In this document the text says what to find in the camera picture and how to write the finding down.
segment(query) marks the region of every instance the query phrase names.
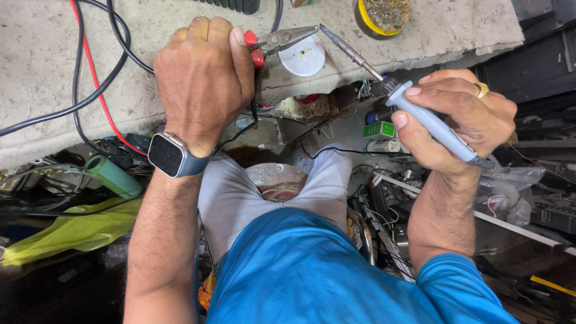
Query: grey pants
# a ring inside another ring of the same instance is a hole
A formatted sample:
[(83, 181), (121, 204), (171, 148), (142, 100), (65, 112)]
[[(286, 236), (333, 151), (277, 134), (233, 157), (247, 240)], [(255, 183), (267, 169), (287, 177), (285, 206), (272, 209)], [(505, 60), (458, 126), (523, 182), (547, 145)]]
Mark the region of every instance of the grey pants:
[[(342, 144), (326, 147), (350, 149)], [(246, 170), (229, 156), (219, 152), (212, 158), (202, 179), (198, 209), (214, 264), (230, 250), (236, 237), (253, 219), (278, 208), (307, 210), (344, 233), (348, 231), (346, 195), (352, 153), (325, 150), (314, 160), (302, 162), (309, 164), (310, 170), (300, 195), (286, 202), (271, 202), (262, 198)]]

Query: watch face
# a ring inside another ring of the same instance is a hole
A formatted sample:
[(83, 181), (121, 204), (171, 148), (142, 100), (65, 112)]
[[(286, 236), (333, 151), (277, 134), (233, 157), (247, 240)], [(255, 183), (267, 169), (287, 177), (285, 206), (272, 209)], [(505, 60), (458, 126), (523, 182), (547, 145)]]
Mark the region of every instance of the watch face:
[(154, 135), (148, 151), (148, 160), (168, 176), (175, 177), (180, 169), (184, 153), (178, 146), (162, 135)]

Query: round metal lid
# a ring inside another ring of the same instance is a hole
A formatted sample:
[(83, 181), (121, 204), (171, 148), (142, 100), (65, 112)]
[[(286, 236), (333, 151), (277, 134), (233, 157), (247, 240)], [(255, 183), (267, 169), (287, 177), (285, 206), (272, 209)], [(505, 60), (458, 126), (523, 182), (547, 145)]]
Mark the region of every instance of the round metal lid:
[(326, 61), (326, 50), (316, 35), (278, 52), (282, 66), (292, 75), (309, 78), (320, 72)]

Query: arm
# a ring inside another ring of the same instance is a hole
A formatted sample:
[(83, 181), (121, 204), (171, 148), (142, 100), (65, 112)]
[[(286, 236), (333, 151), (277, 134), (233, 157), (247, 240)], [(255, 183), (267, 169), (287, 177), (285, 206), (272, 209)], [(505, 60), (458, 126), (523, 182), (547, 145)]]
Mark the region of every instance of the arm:
[[(487, 157), (514, 131), (516, 105), (494, 92), (477, 99), (480, 90), (474, 82), (478, 79), (468, 70), (441, 70), (407, 89), (406, 98), (449, 114), (449, 125), (480, 156)], [(471, 257), (475, 249), (472, 204), (480, 169), (462, 162), (432, 139), (409, 113), (396, 112), (392, 120), (418, 163), (433, 170), (408, 221), (408, 246), (416, 272), (439, 254)]]
[[(166, 131), (196, 157), (212, 153), (224, 128), (253, 96), (253, 61), (240, 27), (197, 17), (154, 61)], [(196, 322), (192, 299), (202, 174), (156, 170), (128, 247), (125, 323)]]

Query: concrete workbench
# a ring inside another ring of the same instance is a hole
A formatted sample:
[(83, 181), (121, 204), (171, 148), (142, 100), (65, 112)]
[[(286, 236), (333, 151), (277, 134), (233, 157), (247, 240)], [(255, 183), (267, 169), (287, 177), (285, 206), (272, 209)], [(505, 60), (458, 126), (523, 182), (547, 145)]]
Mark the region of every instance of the concrete workbench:
[[(458, 59), (473, 50), (486, 54), (513, 48), (523, 40), (510, 0), (411, 0), (412, 14), (405, 30), (383, 41), (373, 40), (359, 30), (354, 20), (354, 1), (317, 0), (312, 5), (292, 8), (285, 0), (280, 28), (322, 23), (381, 71), (430, 66)], [(122, 49), (106, 12), (85, 3), (81, 7), (86, 36), (102, 81), (116, 65)], [(270, 31), (275, 8), (275, 1), (262, 0), (257, 13), (245, 16), (192, 0), (115, 1), (116, 12), (130, 28), (133, 52), (150, 66), (172, 33), (200, 13), (225, 17), (234, 25), (263, 35)], [(0, 24), (0, 128), (69, 107), (78, 38), (69, 2), (3, 0)], [(329, 93), (341, 85), (368, 78), (367, 72), (350, 62), (325, 35), (319, 33), (319, 37), (327, 54), (319, 74), (307, 79), (293, 77), (274, 55), (262, 72), (262, 102), (274, 104), (294, 95)], [(79, 99), (93, 91), (84, 61)], [(164, 120), (154, 76), (130, 59), (104, 96), (122, 132), (149, 129)], [(113, 134), (98, 100), (83, 108), (80, 117), (89, 138)], [(72, 115), (39, 123), (0, 138), (0, 169), (79, 142)]]

